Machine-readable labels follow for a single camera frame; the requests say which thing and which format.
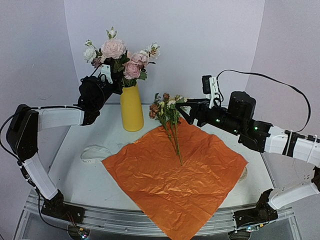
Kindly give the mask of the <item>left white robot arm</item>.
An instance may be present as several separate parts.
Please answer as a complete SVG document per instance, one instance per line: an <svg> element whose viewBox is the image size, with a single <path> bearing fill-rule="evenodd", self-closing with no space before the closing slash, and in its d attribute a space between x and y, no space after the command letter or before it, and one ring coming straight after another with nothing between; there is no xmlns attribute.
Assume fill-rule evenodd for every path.
<svg viewBox="0 0 320 240"><path fill-rule="evenodd" d="M40 152L42 132L73 126L90 126L101 114L101 109L113 95L122 93L122 73L91 74L81 79L77 103L71 105L29 106L20 104L14 114L1 126L7 127L1 144L17 165L26 180L43 200L40 216L51 217L69 223L83 221L85 209L65 202L63 193L49 176L49 166L44 164Z"/></svg>

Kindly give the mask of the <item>cream printed ribbon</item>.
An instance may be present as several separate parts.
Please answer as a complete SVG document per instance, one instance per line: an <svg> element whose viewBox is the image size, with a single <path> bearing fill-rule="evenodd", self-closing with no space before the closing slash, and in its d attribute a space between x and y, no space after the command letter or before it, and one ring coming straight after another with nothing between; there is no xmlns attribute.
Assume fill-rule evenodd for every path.
<svg viewBox="0 0 320 240"><path fill-rule="evenodd" d="M80 159L85 164L95 164L101 162L111 155L111 151L106 147L90 145L83 150L80 155Z"/></svg>

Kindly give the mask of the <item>orange yellow wrapping paper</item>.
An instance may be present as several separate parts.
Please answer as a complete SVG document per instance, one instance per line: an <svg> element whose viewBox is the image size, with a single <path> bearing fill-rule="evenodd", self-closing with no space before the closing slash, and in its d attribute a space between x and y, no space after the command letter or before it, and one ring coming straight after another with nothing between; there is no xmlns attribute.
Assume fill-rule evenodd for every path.
<svg viewBox="0 0 320 240"><path fill-rule="evenodd" d="M127 144L102 164L142 211L150 204L193 212L217 211L247 161L218 136L185 120L177 130L183 165L161 126Z"/></svg>

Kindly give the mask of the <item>yellow ceramic vase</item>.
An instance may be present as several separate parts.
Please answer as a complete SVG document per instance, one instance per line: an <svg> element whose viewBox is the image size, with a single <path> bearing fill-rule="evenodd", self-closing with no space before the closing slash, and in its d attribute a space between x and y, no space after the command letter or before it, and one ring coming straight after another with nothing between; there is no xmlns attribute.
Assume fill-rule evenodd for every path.
<svg viewBox="0 0 320 240"><path fill-rule="evenodd" d="M124 87L120 95L123 128L128 132L137 132L144 126L144 115L138 84Z"/></svg>

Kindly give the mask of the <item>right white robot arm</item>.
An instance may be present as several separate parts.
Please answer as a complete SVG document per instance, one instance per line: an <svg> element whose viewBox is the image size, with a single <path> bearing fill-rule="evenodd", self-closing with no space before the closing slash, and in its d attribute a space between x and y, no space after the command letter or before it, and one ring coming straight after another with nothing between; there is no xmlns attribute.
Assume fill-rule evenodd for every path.
<svg viewBox="0 0 320 240"><path fill-rule="evenodd" d="M269 122L254 120L256 100L246 92L231 93L228 107L211 106L209 99L189 99L177 103L176 109L184 119L199 127L211 125L238 137L238 143L259 152L268 160L279 160L272 164L275 176L289 176L293 172L285 167L294 162L305 165L309 170L297 179L290 177L275 188L264 191L253 208L238 210L233 214L236 229L252 231L260 224L278 219L278 210L284 206L320 193L320 138L285 130Z"/></svg>

